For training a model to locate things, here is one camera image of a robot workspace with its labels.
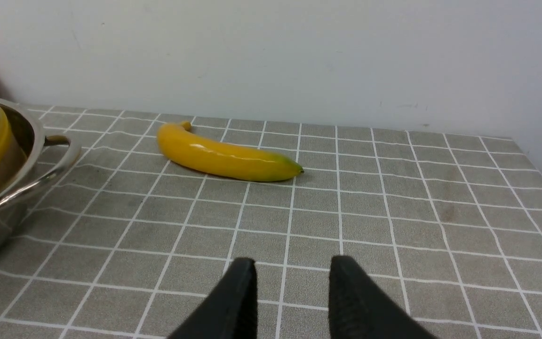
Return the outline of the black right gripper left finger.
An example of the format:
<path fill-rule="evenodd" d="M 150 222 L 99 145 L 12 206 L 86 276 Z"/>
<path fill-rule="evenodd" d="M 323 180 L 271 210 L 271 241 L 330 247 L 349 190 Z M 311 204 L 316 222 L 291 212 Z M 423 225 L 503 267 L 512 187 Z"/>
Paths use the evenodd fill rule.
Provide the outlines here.
<path fill-rule="evenodd" d="M 255 339 L 258 288 L 255 261 L 233 260 L 210 294 L 169 339 Z"/>

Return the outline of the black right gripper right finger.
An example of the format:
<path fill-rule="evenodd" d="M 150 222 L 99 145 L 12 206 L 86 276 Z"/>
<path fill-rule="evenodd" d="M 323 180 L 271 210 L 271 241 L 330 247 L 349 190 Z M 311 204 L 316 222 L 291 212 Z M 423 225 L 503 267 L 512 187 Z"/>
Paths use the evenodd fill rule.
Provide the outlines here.
<path fill-rule="evenodd" d="M 332 339 L 434 339 L 351 256 L 333 256 L 328 325 Z"/>

